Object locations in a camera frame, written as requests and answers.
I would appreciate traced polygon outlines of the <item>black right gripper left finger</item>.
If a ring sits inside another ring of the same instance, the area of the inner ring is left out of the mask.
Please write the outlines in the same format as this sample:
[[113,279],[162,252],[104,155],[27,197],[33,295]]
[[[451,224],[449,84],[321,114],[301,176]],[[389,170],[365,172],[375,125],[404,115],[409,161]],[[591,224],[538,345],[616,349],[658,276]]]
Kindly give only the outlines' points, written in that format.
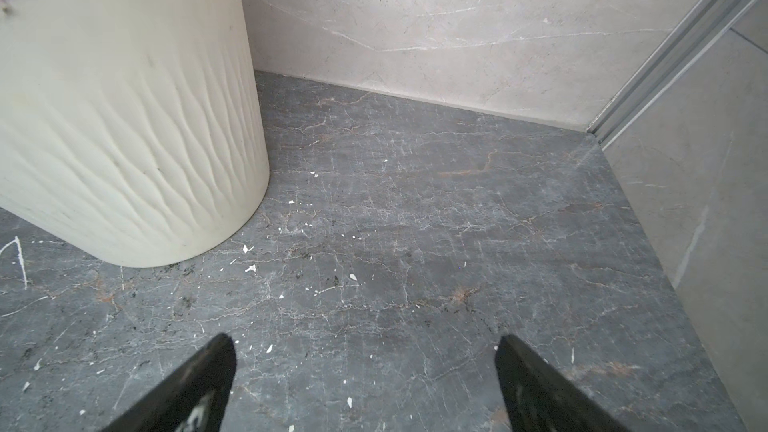
[[107,431],[218,431],[237,370],[233,339],[219,333]]

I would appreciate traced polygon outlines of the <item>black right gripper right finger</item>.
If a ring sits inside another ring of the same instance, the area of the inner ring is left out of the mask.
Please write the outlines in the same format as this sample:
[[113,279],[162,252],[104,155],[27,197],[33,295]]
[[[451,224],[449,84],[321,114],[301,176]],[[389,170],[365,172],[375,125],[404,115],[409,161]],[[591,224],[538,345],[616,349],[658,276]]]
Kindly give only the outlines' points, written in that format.
[[514,431],[625,431],[515,335],[502,337],[494,363]]

